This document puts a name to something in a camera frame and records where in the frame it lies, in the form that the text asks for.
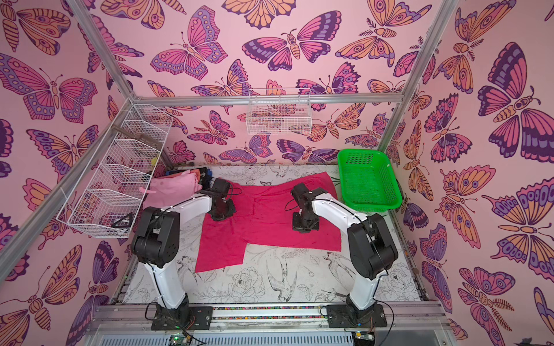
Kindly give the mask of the magenta t-shirt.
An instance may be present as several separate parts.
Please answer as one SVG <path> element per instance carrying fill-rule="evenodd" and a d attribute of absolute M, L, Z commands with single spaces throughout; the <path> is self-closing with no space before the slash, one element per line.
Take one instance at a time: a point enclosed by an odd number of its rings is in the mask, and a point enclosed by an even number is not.
<path fill-rule="evenodd" d="M 341 232 L 325 219 L 318 230 L 302 234 L 292 227 L 293 212 L 286 210 L 291 191 L 298 184 L 310 190 L 321 187 L 333 197 L 336 189 L 326 173 L 312 174 L 291 182 L 269 186 L 232 186 L 242 193 L 232 198 L 236 212 L 223 221 L 205 216 L 195 272 L 218 270 L 244 261 L 248 245 L 302 249 L 341 250 Z"/>

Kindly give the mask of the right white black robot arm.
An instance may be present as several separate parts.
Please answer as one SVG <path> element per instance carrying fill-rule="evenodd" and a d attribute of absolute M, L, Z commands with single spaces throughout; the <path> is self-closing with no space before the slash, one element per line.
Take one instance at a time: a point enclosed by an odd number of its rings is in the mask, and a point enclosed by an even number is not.
<path fill-rule="evenodd" d="M 383 304 L 376 298 L 380 280 L 398 259 L 398 250 L 385 219 L 378 213 L 363 214 L 318 188 L 309 190 L 298 184 L 291 196 L 300 210 L 293 214 L 295 231 L 318 230 L 325 219 L 347 236 L 351 263 L 356 278 L 345 304 L 328 305 L 324 316 L 330 328 L 368 328 L 389 325 Z"/>

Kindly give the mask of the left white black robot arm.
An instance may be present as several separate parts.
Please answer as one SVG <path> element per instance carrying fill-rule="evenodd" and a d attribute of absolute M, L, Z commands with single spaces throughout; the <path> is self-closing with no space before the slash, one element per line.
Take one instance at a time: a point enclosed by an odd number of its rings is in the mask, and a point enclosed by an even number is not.
<path fill-rule="evenodd" d="M 158 298 L 156 311 L 150 319 L 153 331 L 187 331 L 193 326 L 207 330 L 211 324 L 212 308 L 193 310 L 177 272 L 177 253 L 180 246 L 181 223 L 197 216 L 208 215 L 213 221 L 223 221 L 236 212 L 230 199 L 232 184 L 217 178 L 206 190 L 164 208 L 144 209 L 138 223 L 131 252 L 144 265 Z"/>

